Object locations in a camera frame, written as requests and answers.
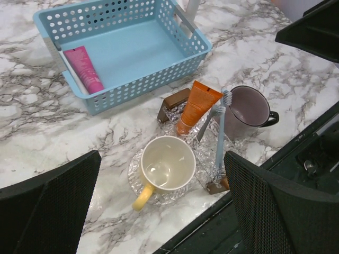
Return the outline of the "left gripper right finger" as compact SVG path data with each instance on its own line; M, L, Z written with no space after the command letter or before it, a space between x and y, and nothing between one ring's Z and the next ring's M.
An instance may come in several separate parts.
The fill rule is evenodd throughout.
M247 253L338 253L338 195L324 193L224 156Z

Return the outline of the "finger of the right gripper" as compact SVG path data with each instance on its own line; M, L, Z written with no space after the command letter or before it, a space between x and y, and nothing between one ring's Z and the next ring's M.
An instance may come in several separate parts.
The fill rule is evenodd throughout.
M338 0L322 1L280 30L275 41L338 63Z

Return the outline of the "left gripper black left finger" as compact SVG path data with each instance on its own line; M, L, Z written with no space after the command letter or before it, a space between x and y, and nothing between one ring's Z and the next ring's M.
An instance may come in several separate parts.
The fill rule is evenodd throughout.
M92 150L1 188L1 253L76 253L100 165Z

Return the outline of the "clear tray with brown ends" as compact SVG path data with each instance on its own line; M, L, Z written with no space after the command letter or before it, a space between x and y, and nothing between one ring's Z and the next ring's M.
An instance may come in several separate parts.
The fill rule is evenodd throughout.
M198 165L195 176L202 187L211 195L228 191L229 185L224 163L222 162L222 169L218 169L215 166L219 133L219 126L215 118L219 116L215 116L210 120L200 142L197 141L197 134L205 123L211 108L190 130L189 134L178 135L176 133L175 127L187 104L190 91L189 88L186 88L166 97L159 109L157 120L165 134L178 136L193 149Z

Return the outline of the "purple plastic cup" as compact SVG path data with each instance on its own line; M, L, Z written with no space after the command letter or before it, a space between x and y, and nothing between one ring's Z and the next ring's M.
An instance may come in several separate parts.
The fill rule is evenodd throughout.
M270 127L279 122L278 112L270 109L265 96L255 88L237 86L231 93L232 103L226 109L224 124L220 123L219 117L215 118L231 141L249 137L257 129Z

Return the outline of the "grey toothbrush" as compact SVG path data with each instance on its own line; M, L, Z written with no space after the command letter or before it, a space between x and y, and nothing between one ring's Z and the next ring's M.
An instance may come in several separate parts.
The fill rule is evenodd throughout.
M205 123L203 124L203 126L201 127L201 129L199 130L198 134L197 134L197 141L200 142L201 139L203 138L203 135L206 131L207 126L210 123L210 120L215 117L215 116L222 116L224 115L224 113L226 112L226 107L222 106L222 105L213 105L208 116L207 119L205 121Z
M223 93L223 97L220 100L220 105L223 107L223 112L219 119L219 133L218 133L218 142L217 142L217 150L216 150L216 158L215 158L215 166L218 169L222 169L222 154L224 148L224 127L225 127L225 114L227 107L232 103L232 92L223 88L221 90Z

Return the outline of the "yellow ceramic mug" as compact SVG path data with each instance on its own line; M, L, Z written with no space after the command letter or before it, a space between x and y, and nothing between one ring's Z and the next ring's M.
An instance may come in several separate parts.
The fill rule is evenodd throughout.
M144 188L132 204L141 211L153 193L172 193L192 180L197 163L193 150L180 138L165 135L151 140L139 160Z

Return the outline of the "orange toothpaste tube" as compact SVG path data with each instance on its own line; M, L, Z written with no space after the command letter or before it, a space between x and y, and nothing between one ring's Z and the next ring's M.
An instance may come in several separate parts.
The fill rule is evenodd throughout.
M195 80L184 111L176 124L178 135L187 135L223 94Z

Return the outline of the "light blue plastic basket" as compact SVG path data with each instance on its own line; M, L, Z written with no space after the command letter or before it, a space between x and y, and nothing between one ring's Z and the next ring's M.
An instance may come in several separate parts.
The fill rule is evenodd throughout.
M196 71L211 50L176 1L92 1L37 11L33 20L73 93L92 115ZM103 89L83 94L60 51L83 46Z

